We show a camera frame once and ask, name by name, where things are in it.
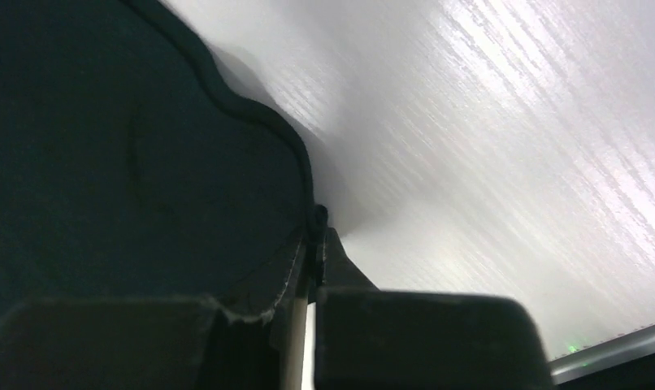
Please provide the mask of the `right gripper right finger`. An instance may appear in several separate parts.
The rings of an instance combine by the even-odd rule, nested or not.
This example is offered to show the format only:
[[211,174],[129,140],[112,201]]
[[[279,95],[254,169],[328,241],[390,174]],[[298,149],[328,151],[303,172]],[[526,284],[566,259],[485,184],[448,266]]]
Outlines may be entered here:
[[552,389],[538,330],[505,297],[377,289],[336,230],[316,250],[317,389]]

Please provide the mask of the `black t shirt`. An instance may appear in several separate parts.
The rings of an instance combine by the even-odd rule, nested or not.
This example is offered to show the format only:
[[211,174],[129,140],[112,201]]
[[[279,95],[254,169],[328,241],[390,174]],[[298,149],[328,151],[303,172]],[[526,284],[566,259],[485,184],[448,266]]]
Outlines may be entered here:
[[0,1],[0,318],[30,297],[265,310],[323,232],[284,118],[157,1]]

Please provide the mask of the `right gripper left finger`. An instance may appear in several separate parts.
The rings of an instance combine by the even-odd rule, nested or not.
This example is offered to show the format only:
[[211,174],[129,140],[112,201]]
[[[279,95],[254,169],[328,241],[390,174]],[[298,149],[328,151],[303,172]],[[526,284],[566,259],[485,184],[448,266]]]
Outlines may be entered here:
[[283,282],[259,310],[213,297],[40,298],[0,320],[0,389],[298,389],[304,240],[245,277]]

